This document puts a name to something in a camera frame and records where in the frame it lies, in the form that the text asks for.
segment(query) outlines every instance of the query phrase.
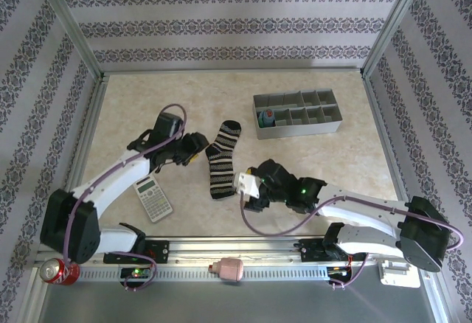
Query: black and white sock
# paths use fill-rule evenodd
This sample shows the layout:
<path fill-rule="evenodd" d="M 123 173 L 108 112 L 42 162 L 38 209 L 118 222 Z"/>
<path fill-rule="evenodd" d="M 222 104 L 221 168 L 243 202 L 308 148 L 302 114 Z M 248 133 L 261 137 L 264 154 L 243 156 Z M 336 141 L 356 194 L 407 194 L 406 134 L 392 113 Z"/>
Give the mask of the black and white sock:
<path fill-rule="evenodd" d="M 235 194 L 232 157 L 240 134 L 240 123 L 227 120 L 221 124 L 215 142 L 205 150 L 209 161 L 209 193 L 214 200 Z"/>

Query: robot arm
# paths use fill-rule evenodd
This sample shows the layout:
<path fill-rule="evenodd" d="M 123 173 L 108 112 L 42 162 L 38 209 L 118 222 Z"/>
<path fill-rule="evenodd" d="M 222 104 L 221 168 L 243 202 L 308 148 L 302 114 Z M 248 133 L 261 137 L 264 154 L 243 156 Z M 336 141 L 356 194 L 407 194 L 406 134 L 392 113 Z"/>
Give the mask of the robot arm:
<path fill-rule="evenodd" d="M 332 223 L 325 235 L 328 245 L 347 254 L 404 257 L 418 268 L 440 271 L 450 232 L 412 217 L 421 215 L 446 223 L 425 198 L 413 197 L 406 203 L 359 195 L 319 179 L 296 178 L 271 159 L 248 171 L 250 174 L 239 173 L 235 177 L 237 192 L 249 195 L 244 209 L 261 212 L 271 201 L 277 201 L 301 214 L 317 211 L 317 215 L 342 218 L 357 225 Z"/>
<path fill-rule="evenodd" d="M 109 175 L 77 208 L 69 241 L 69 257 L 81 264 L 96 253 L 131 251 L 141 254 L 145 247 L 143 232 L 126 223 L 121 223 L 112 229 L 101 229 L 98 220 L 108 206 L 130 185 L 153 171 L 159 172 L 166 162 L 187 166 L 208 146 L 207 139 L 200 133 L 177 135 L 175 140 L 164 147 L 149 152 L 144 157 L 136 157 L 133 161 L 125 162 L 174 136 L 181 128 L 182 122 L 180 117 L 173 114 L 160 113 L 154 128 L 146 130 L 130 143 L 122 156 L 107 170 L 71 192 L 64 190 L 53 192 L 47 204 L 41 229 L 41 242 L 62 253 L 67 221 L 77 199 L 98 178 Z M 119 163 L 123 163 L 124 166 L 111 172 Z"/>

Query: sorting box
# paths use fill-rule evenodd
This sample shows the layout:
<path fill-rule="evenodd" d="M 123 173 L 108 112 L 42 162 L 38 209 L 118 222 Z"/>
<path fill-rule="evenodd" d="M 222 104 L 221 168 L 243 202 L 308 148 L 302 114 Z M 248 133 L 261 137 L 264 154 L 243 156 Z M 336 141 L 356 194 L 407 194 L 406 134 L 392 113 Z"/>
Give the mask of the sorting box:
<path fill-rule="evenodd" d="M 275 122 L 261 128 L 257 118 L 266 109 L 274 112 Z M 259 140 L 334 133 L 342 121 L 331 89 L 256 94 L 252 110 Z"/>

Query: red soda can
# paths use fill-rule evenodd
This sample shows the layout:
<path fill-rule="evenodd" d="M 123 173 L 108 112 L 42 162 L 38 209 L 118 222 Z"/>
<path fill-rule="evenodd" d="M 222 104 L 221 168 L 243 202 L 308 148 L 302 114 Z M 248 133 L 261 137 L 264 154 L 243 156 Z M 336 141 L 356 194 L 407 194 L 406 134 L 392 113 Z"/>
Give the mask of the red soda can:
<path fill-rule="evenodd" d="M 39 269 L 39 276 L 44 282 L 56 285 L 72 285 L 80 275 L 77 263 L 70 263 L 69 267 L 62 259 L 49 259 Z"/>

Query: floral pattern wall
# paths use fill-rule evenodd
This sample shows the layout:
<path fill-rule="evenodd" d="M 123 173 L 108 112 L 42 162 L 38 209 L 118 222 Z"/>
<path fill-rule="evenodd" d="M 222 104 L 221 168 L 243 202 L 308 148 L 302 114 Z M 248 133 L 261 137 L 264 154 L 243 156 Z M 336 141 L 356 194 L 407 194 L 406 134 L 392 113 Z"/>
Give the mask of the floral pattern wall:
<path fill-rule="evenodd" d="M 0 322 L 15 322 L 47 199 L 62 187 L 94 81 L 47 0 L 0 0 Z"/>
<path fill-rule="evenodd" d="M 361 67 L 396 0 L 66 0 L 104 71 Z"/>
<path fill-rule="evenodd" d="M 371 83 L 409 196 L 423 194 L 472 235 L 472 0 L 413 0 Z M 470 244 L 445 277 L 460 322 L 472 322 Z"/>

